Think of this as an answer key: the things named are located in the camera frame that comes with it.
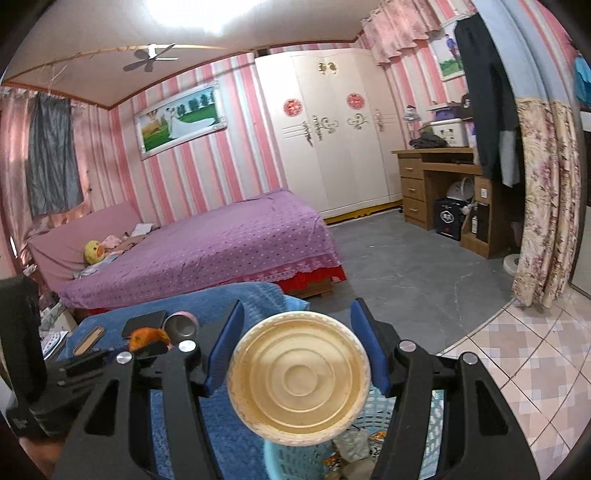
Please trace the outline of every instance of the ceiling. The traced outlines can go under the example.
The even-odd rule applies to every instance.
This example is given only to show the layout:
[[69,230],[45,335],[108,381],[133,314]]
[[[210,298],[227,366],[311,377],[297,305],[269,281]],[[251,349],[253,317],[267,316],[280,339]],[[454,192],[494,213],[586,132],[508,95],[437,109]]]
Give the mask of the ceiling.
[[[57,0],[18,49],[5,81],[40,88],[51,85],[55,92],[112,106],[175,72],[237,51],[351,40],[361,30],[360,20],[377,4],[378,0]],[[191,5],[187,8],[192,11],[183,11],[183,5]],[[156,12],[165,7],[171,10]],[[225,12],[239,10],[242,15],[229,20],[221,30],[206,30],[216,21],[226,21]],[[137,59],[133,52],[123,51],[81,57],[21,74],[80,52],[149,43],[200,44],[225,50],[174,48],[165,56],[180,60],[158,61],[152,73],[143,69],[124,72],[123,66]]]

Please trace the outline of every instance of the bed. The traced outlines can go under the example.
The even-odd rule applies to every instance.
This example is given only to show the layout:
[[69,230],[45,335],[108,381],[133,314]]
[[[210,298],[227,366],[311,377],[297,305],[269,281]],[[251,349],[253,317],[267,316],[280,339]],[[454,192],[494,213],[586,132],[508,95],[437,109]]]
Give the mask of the bed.
[[345,280],[335,242],[319,214],[282,189],[168,224],[88,277],[89,240],[130,232],[128,203],[73,220],[29,241],[50,289],[70,308],[115,309],[242,281],[277,283],[306,296]]

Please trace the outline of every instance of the ceiling fan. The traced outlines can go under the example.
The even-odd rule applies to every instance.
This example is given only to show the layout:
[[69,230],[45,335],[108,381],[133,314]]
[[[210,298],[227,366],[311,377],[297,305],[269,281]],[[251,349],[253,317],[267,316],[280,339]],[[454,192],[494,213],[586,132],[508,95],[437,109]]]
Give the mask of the ceiling fan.
[[178,58],[172,57],[164,57],[162,58],[160,55],[168,52],[171,48],[174,47],[174,43],[170,44],[160,53],[156,53],[156,44],[152,43],[148,45],[148,51],[145,50],[135,50],[134,55],[140,59],[140,61],[135,61],[123,67],[126,72],[131,72],[132,70],[139,69],[141,66],[145,65],[144,71],[145,72],[153,72],[154,71],[154,62],[157,60],[178,60]]

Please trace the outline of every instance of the framed photo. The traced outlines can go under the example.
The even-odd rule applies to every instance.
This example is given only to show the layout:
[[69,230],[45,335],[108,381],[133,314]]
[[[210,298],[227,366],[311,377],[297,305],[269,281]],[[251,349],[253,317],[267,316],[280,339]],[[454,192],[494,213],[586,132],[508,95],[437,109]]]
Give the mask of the framed photo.
[[458,17],[445,22],[439,32],[435,33],[430,39],[431,49],[437,63],[439,78],[443,82],[452,80],[464,75],[464,65],[460,50],[457,47],[454,30],[458,20],[466,18],[467,15]]
[[227,125],[217,82],[181,92],[135,115],[143,160]]

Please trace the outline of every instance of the concrete floor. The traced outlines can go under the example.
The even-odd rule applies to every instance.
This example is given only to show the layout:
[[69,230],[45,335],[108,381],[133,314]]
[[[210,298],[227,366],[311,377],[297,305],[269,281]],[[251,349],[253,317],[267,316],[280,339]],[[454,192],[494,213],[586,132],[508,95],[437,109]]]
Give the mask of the concrete floor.
[[389,211],[331,227],[348,280],[311,309],[349,325],[349,308],[365,299],[376,320],[402,338],[439,353],[511,299],[502,258],[486,260],[435,231]]

